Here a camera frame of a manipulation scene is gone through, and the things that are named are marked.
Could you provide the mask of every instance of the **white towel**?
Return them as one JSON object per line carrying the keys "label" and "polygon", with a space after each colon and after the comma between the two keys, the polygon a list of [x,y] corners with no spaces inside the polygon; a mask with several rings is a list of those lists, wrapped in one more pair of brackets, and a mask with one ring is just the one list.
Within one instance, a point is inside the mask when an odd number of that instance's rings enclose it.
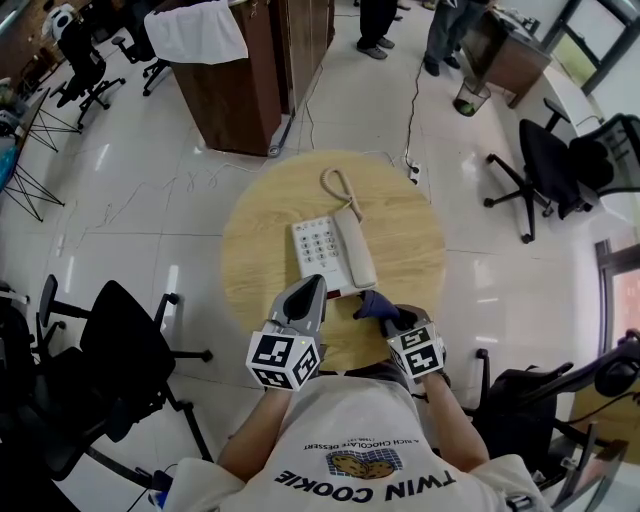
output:
{"label": "white towel", "polygon": [[150,13],[144,26],[156,56],[169,62],[220,64],[249,56],[227,0]]}

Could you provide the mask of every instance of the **wooden table top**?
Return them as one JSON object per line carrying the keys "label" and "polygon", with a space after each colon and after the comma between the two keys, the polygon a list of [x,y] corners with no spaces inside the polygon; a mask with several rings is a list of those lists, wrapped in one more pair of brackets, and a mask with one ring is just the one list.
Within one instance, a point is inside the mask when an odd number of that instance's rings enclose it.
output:
{"label": "wooden table top", "polygon": [[[320,174],[328,167],[346,172],[358,198],[378,291],[395,304],[422,307],[430,314],[438,305],[444,239],[418,188],[379,158],[313,152],[289,158],[254,181],[225,227],[225,293],[248,331],[262,329],[274,298],[300,279],[290,225],[344,205],[320,186]],[[332,184],[339,190],[335,176]],[[323,370],[362,368],[389,357],[377,320],[353,320],[360,304],[356,296],[328,302],[321,329],[328,345]]]}

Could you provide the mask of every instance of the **shoe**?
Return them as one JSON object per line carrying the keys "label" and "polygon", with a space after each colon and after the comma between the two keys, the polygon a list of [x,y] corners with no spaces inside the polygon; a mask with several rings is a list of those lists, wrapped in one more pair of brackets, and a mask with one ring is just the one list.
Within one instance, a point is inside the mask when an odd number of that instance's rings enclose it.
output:
{"label": "shoe", "polygon": [[378,41],[378,46],[382,46],[387,50],[391,50],[396,46],[396,43],[394,43],[393,41],[389,41],[386,37],[381,37]]}
{"label": "shoe", "polygon": [[435,62],[431,62],[428,60],[424,61],[424,69],[431,76],[440,76],[440,64],[436,64]]}
{"label": "shoe", "polygon": [[373,48],[359,48],[356,46],[356,50],[376,60],[384,60],[388,57],[386,52],[382,51],[377,46],[374,46]]}
{"label": "shoe", "polygon": [[460,63],[457,61],[457,59],[453,55],[451,55],[450,57],[445,57],[442,60],[450,68],[460,69]]}

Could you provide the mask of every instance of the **black office chair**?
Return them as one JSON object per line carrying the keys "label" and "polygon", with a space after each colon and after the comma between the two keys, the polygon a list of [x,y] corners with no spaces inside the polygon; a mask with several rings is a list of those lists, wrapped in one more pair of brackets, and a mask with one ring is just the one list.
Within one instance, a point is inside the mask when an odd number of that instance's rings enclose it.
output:
{"label": "black office chair", "polygon": [[[483,361],[482,391],[477,409],[464,409],[473,418],[473,425],[485,441],[491,458],[515,453],[520,455],[530,471],[550,469],[549,448],[554,429],[574,443],[592,449],[606,447],[608,441],[598,439],[595,429],[586,434],[556,418],[557,396],[572,393],[592,383],[598,393],[617,397],[640,378],[640,333],[627,331],[614,350],[591,364],[567,373],[572,363],[565,363],[547,373],[507,370],[490,386],[488,352],[480,349],[476,357]],[[556,469],[560,460],[556,458]]]}
{"label": "black office chair", "polygon": [[[160,2],[158,1],[149,2],[147,0],[137,0],[126,3],[120,11],[124,27],[128,30],[129,34],[131,34],[134,44],[129,48],[126,48],[124,46],[124,37],[120,36],[114,37],[111,42],[120,48],[131,64],[135,64],[137,62],[149,62],[156,58],[155,51],[153,50],[153,46],[151,46],[149,36],[147,35],[147,29],[144,26],[144,18],[159,3]],[[149,73],[151,73],[151,77],[149,77],[149,80],[147,80],[147,83],[144,85],[144,90],[142,92],[143,96],[149,96],[149,94],[151,94],[149,86],[168,66],[168,61],[157,59],[153,64],[151,64],[151,66],[144,68],[142,76],[147,78]]]}
{"label": "black office chair", "polygon": [[49,97],[61,94],[58,101],[58,108],[66,105],[70,101],[75,101],[86,94],[88,97],[80,103],[80,117],[78,118],[78,128],[84,128],[82,119],[86,115],[89,107],[96,102],[103,109],[107,110],[110,105],[100,99],[100,95],[116,84],[125,84],[124,78],[116,80],[102,81],[102,77],[107,69],[107,63],[100,56],[98,51],[91,44],[91,34],[88,29],[79,21],[71,22],[64,29],[58,47],[73,69],[73,78],[63,82],[56,87]]}
{"label": "black office chair", "polygon": [[520,121],[524,177],[497,155],[487,157],[487,162],[496,162],[506,171],[518,190],[498,199],[487,198],[484,206],[493,208],[524,198],[530,229],[521,237],[525,244],[535,240],[534,202],[544,208],[543,217],[553,214],[552,202],[558,203],[558,215],[564,219],[573,211],[590,211],[608,194],[640,191],[640,119],[617,114],[567,146],[551,131],[560,119],[570,122],[569,116],[547,98],[544,104],[553,112],[545,128],[527,119]]}
{"label": "black office chair", "polygon": [[[40,301],[35,384],[26,398],[16,401],[14,431],[25,446],[44,462],[52,479],[63,480],[81,455],[99,437],[122,440],[131,427],[166,400],[184,412],[202,458],[211,461],[193,404],[178,401],[167,380],[176,358],[210,361],[210,351],[172,352],[160,325],[167,303],[178,296],[165,294],[151,319],[136,300],[115,281],[109,281],[91,311],[55,300],[57,281],[50,275]],[[51,313],[87,320],[80,349],[72,347],[48,356],[47,338],[39,323],[49,323]]]}

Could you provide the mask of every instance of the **telephone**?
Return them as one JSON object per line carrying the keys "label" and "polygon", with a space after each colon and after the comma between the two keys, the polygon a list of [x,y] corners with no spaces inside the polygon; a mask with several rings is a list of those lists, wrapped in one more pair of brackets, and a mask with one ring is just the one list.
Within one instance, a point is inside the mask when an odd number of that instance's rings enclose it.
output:
{"label": "telephone", "polygon": [[[329,185],[328,178],[333,172],[340,177],[346,194]],[[327,169],[320,181],[331,195],[348,203],[333,215],[291,225],[302,278],[322,275],[330,299],[375,288],[376,271],[360,228],[362,212],[347,177],[338,169]]]}

